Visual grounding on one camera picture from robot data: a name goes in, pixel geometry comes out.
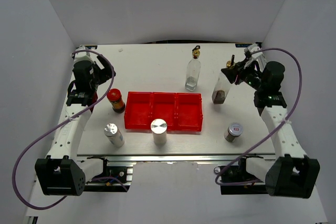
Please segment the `glass bottle with dark sauce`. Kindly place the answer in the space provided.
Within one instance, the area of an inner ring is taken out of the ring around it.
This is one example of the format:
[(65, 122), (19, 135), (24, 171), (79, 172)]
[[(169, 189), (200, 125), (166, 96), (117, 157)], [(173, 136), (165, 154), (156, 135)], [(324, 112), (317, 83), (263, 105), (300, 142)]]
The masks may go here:
[[(235, 55), (232, 55), (231, 59), (227, 61), (225, 68), (232, 67), (234, 65), (234, 59)], [(230, 82), (220, 70), (217, 82), (212, 93), (212, 102), (214, 104), (223, 104), (227, 98), (231, 86), (232, 84), (230, 84)]]

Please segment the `red-lid sauce jar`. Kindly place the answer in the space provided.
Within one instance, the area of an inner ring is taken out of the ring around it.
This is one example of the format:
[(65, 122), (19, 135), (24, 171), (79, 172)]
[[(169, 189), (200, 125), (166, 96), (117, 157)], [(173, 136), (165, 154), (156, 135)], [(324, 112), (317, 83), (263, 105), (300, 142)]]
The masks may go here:
[(125, 110), (125, 103), (122, 100), (122, 94), (119, 89), (110, 89), (107, 93), (107, 99), (116, 113), (122, 113)]

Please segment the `clear glass bottle gold spout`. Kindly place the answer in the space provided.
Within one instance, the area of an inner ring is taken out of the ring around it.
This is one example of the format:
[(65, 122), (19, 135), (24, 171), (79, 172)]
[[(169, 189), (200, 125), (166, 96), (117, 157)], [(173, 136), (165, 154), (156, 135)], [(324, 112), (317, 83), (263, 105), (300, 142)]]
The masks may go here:
[(195, 46), (192, 49), (192, 59), (187, 65), (186, 69), (186, 80), (185, 80), (185, 89), (193, 92), (197, 88), (197, 83), (201, 70), (201, 62), (199, 61), (200, 56), (200, 45)]

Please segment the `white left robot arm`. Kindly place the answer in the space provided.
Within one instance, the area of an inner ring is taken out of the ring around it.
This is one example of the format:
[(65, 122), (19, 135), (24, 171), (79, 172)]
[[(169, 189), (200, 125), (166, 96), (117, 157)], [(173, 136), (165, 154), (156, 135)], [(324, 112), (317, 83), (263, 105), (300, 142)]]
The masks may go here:
[(47, 156), (35, 163), (44, 195), (80, 196), (85, 184), (94, 177), (101, 182), (110, 178), (111, 168), (103, 159), (77, 161), (80, 140), (98, 98), (98, 86), (115, 76), (108, 61), (98, 59), (103, 68), (90, 60), (78, 61), (73, 66), (74, 80), (68, 86), (65, 107), (67, 123), (60, 127)]

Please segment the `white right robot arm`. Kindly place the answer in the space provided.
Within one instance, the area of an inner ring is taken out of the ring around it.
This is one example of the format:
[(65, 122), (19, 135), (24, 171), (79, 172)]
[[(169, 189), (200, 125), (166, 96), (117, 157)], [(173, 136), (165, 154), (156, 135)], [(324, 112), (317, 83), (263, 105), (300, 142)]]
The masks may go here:
[(249, 152), (254, 150), (251, 147), (238, 157), (243, 162), (237, 168), (238, 177), (245, 182), (253, 177), (251, 183), (263, 182), (270, 196), (310, 198), (320, 164), (317, 159), (308, 157), (288, 121), (291, 113), (280, 92), (284, 65), (270, 61), (259, 70), (257, 62), (246, 66), (241, 61), (221, 72), (229, 83), (244, 82), (255, 89), (254, 105), (269, 131), (262, 142), (271, 139), (276, 155), (274, 162), (250, 156)]

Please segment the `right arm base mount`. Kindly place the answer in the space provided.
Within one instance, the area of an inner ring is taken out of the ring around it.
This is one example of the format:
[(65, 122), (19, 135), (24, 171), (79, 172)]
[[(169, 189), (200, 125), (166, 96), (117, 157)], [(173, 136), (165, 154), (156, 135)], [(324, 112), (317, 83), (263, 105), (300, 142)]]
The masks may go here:
[[(228, 171), (226, 171), (221, 178), (218, 180), (221, 183), (237, 183), (244, 181), (256, 180), (257, 178), (254, 175), (251, 175), (239, 165), (231, 166)], [(266, 187), (265, 184), (260, 183), (249, 183), (244, 185), (231, 185), (231, 186), (221, 186), (220, 187), (221, 195), (265, 195)]]

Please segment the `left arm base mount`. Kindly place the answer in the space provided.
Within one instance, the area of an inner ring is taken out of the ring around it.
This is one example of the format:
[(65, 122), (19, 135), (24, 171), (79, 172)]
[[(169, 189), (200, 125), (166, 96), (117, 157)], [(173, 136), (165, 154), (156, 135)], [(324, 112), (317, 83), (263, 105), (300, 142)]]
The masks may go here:
[(92, 156), (90, 159), (102, 160), (102, 173), (87, 182), (85, 192), (95, 193), (126, 193), (130, 188), (135, 163), (108, 159), (107, 157)]

